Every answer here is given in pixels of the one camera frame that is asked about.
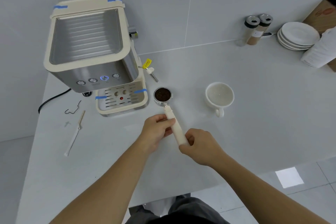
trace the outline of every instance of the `white square on floor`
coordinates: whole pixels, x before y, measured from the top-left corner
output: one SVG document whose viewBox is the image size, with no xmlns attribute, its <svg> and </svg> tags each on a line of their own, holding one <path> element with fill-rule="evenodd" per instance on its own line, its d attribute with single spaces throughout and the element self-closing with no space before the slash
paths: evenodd
<svg viewBox="0 0 336 224">
<path fill-rule="evenodd" d="M 283 169 L 275 172 L 283 188 L 304 184 L 295 167 Z"/>
</svg>

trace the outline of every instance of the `plate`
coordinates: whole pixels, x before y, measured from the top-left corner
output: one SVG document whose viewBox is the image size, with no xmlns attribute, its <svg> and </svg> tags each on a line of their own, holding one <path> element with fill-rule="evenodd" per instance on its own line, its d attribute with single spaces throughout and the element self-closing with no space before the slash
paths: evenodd
<svg viewBox="0 0 336 224">
<path fill-rule="evenodd" d="M 286 49 L 289 49 L 289 50 L 291 50 L 291 51 L 304 51 L 304 50 L 307 50 L 307 49 L 310 48 L 310 47 L 303 48 L 303 49 L 292 48 L 292 47 L 288 46 L 287 44 L 285 44 L 285 43 L 283 42 L 283 40 L 281 40 L 281 37 L 280 37 L 280 35 L 279 35 L 279 31 L 278 31 L 277 36 L 278 36 L 279 44 L 281 44 L 282 47 L 284 47 L 284 48 L 286 48 Z"/>
<path fill-rule="evenodd" d="M 281 32 L 285 38 L 298 45 L 312 46 L 320 39 L 316 29 L 302 22 L 287 22 Z"/>
<path fill-rule="evenodd" d="M 293 47 L 293 48 L 308 48 L 308 47 L 312 47 L 312 45 L 299 45 L 299 44 L 295 44 L 295 43 L 293 43 L 292 41 L 288 40 L 288 39 L 284 36 L 284 34 L 283 34 L 283 32 L 282 32 L 281 29 L 279 30 L 279 35 L 280 35 L 280 37 L 281 37 L 281 40 L 282 40 L 284 43 L 286 43 L 287 45 L 289 45 L 289 46 L 291 46 L 291 47 Z"/>
<path fill-rule="evenodd" d="M 286 41 L 286 39 L 283 37 L 281 33 L 281 29 L 278 31 L 278 38 L 279 41 L 281 41 L 282 44 L 298 51 L 298 50 L 306 50 L 307 48 L 310 48 L 312 46 L 303 46 L 303 45 L 297 45 L 297 44 L 292 44 L 291 42 Z"/>
</svg>

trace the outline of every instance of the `forearm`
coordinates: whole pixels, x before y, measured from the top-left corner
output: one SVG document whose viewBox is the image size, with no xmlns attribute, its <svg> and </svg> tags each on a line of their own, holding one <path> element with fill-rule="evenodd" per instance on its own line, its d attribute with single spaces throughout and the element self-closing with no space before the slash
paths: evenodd
<svg viewBox="0 0 336 224">
<path fill-rule="evenodd" d="M 328 223 L 225 153 L 220 154 L 211 167 L 228 182 L 259 224 Z"/>
<path fill-rule="evenodd" d="M 51 224 L 120 224 L 149 153 L 136 141 L 113 166 L 61 211 Z"/>
</svg>

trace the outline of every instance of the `white mug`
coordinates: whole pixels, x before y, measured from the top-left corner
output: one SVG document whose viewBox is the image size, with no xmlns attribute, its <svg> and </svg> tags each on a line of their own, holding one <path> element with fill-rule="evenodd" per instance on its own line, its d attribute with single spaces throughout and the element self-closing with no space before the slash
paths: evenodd
<svg viewBox="0 0 336 224">
<path fill-rule="evenodd" d="M 216 110 L 217 117 L 224 117 L 224 108 L 235 99 L 231 87 L 222 82 L 213 82 L 205 89 L 205 102 Z"/>
</svg>

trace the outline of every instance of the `button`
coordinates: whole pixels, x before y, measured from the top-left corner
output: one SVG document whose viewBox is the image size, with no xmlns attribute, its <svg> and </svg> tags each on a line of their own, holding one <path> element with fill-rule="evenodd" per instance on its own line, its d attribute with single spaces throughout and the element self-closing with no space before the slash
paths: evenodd
<svg viewBox="0 0 336 224">
<path fill-rule="evenodd" d="M 107 80 L 109 79 L 109 77 L 106 76 L 106 75 L 103 75 L 103 76 L 100 77 L 100 79 L 101 79 L 102 81 L 107 81 Z"/>
</svg>

